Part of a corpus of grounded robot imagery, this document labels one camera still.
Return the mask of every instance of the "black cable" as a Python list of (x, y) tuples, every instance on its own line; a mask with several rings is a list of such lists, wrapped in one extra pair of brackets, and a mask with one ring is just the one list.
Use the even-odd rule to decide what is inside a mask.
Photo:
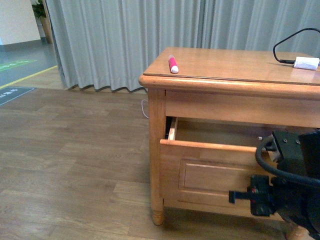
[(279, 170), (275, 167), (270, 166), (268, 163), (264, 161), (264, 159), (261, 156), (261, 152), (263, 148), (265, 148), (267, 145), (271, 144), (273, 142), (274, 138), (272, 136), (267, 137), (262, 141), (262, 143), (257, 147), (255, 151), (255, 159), (257, 163), (267, 172), (280, 177), (282, 179), (285, 179), (289, 182), (293, 182), (296, 184), (312, 187), (312, 188), (320, 188), (320, 180), (312, 177), (307, 176), (300, 176), (297, 174), (292, 174), (290, 172)]
[(274, 58), (279, 62), (279, 63), (282, 63), (282, 64), (295, 64), (295, 60), (283, 60), (283, 59), (278, 59), (277, 58), (277, 55), (276, 55), (276, 46), (278, 46), (279, 44), (282, 44), (283, 42), (287, 41), (288, 39), (292, 38), (293, 36), (303, 32), (303, 31), (316, 31), (318, 33), (320, 33), (320, 30), (317, 29), (317, 28), (314, 28), (314, 27), (308, 27), (308, 28), (304, 28), (304, 29), (301, 29), (300, 31), (297, 31), (295, 32), (294, 34), (288, 36), (287, 38), (283, 39), (282, 41), (278, 42), (276, 45), (274, 45), (273, 47), (273, 55), (274, 55)]

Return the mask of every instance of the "desk top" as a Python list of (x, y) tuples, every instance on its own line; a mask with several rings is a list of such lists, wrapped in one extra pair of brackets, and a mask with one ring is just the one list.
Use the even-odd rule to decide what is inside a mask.
[[(279, 52), (279, 59), (307, 57)], [(179, 73), (170, 73), (174, 55)], [(320, 69), (281, 64), (268, 51), (168, 47), (139, 78), (149, 89), (201, 91), (320, 101)]]
[[(169, 55), (175, 57), (179, 68), (177, 74), (170, 72)], [(288, 60), (295, 60), (297, 56), (308, 57), (292, 52), (279, 52), (277, 56)], [(320, 86), (319, 69), (298, 69), (279, 63), (270, 51), (168, 47), (143, 75)]]

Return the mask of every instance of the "white charger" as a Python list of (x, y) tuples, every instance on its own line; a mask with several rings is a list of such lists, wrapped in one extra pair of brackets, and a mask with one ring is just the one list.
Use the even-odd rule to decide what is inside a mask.
[(316, 57), (297, 56), (293, 67), (296, 69), (317, 70), (320, 59)]

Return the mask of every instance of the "gray floor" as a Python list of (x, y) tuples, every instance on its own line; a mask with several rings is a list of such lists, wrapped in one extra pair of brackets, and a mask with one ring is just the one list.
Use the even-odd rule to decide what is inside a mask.
[(47, 43), (43, 43), (41, 46), (33, 48), (0, 52), (0, 65), (18, 60), (36, 61), (0, 71), (0, 86), (57, 65), (54, 46)]

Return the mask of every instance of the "drawer front panel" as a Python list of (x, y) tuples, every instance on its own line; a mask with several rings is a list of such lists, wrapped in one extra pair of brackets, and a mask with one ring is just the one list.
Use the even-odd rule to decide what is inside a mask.
[(171, 90), (166, 91), (165, 97), (167, 116), (320, 127), (320, 101), (317, 100)]
[(180, 189), (221, 192), (229, 190), (247, 191), (250, 177), (259, 169), (248, 169), (244, 166), (216, 165), (211, 162), (181, 159)]
[(235, 215), (249, 217), (250, 202), (231, 204), (228, 193), (247, 191), (253, 174), (268, 174), (257, 164), (255, 151), (255, 147), (162, 139), (160, 194), (164, 204), (167, 200), (167, 206), (181, 203), (200, 211), (219, 207), (223, 214), (235, 209)]

